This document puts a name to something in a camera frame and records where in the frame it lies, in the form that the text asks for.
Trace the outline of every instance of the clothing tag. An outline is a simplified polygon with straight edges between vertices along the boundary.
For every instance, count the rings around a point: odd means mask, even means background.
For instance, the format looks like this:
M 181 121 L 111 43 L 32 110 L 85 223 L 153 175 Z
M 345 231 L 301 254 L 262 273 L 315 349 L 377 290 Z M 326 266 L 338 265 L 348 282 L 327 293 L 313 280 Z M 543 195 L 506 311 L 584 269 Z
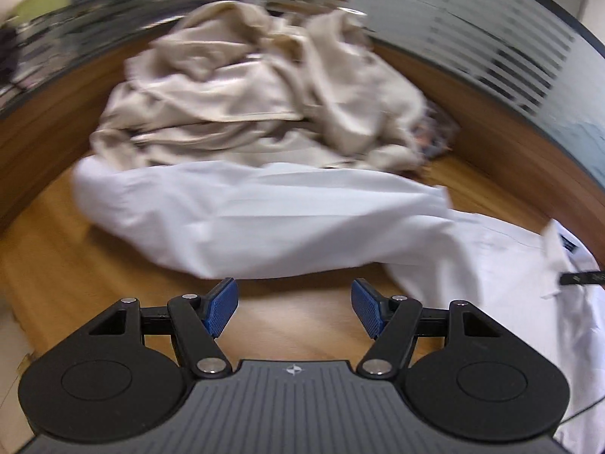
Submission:
M 559 278 L 559 285 L 603 285 L 605 271 L 588 271 L 585 273 L 563 273 Z
M 578 246 L 576 246 L 573 242 L 571 242 L 571 240 L 565 238 L 561 234 L 559 234 L 559 237 L 563 242 L 564 248 L 567 249 L 571 254 L 573 254 L 574 251 L 576 251 L 576 249 L 578 248 Z

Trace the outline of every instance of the striped window film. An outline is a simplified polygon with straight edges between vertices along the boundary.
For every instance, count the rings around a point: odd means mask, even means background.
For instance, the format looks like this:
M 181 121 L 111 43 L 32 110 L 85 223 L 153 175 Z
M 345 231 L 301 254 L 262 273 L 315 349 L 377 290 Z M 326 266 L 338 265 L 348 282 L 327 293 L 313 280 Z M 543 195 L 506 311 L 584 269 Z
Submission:
M 460 75 L 524 115 L 605 186 L 605 59 L 550 10 L 535 0 L 343 5 L 368 15 L 372 36 Z

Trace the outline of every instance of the shirt collar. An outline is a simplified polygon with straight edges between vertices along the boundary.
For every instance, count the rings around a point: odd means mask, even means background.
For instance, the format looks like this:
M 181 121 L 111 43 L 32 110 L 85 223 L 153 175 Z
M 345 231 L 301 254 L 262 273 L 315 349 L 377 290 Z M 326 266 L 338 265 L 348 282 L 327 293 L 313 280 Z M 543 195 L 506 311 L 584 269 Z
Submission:
M 551 220 L 541 233 L 542 252 L 546 260 L 541 297 L 561 292 L 561 273 L 598 271 L 599 267 L 587 247 L 556 220 Z

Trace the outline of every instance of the metal screw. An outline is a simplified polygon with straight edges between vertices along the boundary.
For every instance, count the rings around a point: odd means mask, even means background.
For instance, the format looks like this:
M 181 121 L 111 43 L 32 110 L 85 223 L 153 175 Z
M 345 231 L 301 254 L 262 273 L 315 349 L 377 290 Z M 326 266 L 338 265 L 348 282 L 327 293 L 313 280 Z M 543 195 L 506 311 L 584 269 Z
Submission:
M 362 365 L 362 368 L 372 375 L 385 375 L 386 373 L 391 372 L 392 365 L 386 360 L 372 358 L 371 360 L 366 360 Z
M 197 363 L 197 368 L 204 373 L 219 373 L 227 368 L 227 362 L 222 358 L 211 356 L 209 358 L 202 358 Z

